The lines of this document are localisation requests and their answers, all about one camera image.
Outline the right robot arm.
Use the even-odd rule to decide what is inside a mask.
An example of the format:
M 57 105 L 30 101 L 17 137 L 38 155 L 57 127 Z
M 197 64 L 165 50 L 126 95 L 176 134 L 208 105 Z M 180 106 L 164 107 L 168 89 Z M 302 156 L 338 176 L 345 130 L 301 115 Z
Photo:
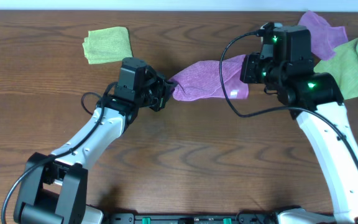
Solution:
M 310 31 L 268 22 L 255 34 L 262 48 L 245 57 L 240 80 L 263 84 L 289 110 L 314 150 L 333 203 L 333 217 L 288 210 L 278 222 L 358 223 L 358 145 L 334 77 L 313 70 Z

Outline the purple cloth with white tag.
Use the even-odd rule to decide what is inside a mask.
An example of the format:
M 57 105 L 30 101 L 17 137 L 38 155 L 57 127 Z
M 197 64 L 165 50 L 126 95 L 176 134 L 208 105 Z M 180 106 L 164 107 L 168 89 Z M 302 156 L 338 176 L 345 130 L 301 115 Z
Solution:
M 173 98 L 177 101 L 195 101 L 205 98 L 243 100 L 249 95 L 248 85 L 240 81 L 244 55 L 226 59 L 222 63 L 224 87 L 219 76 L 219 62 L 204 60 L 194 63 L 171 78 L 178 82 Z

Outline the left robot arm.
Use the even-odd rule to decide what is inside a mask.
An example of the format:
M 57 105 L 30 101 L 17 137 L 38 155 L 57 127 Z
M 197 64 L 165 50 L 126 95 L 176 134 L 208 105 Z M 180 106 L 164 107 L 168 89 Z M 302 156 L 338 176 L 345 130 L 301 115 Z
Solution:
M 90 120 L 49 155 L 34 153 L 17 189 L 16 223 L 103 223 L 104 212 L 87 205 L 88 172 L 136 119 L 139 109 L 160 111 L 176 84 L 145 61 L 122 60 L 119 79 L 97 95 Z

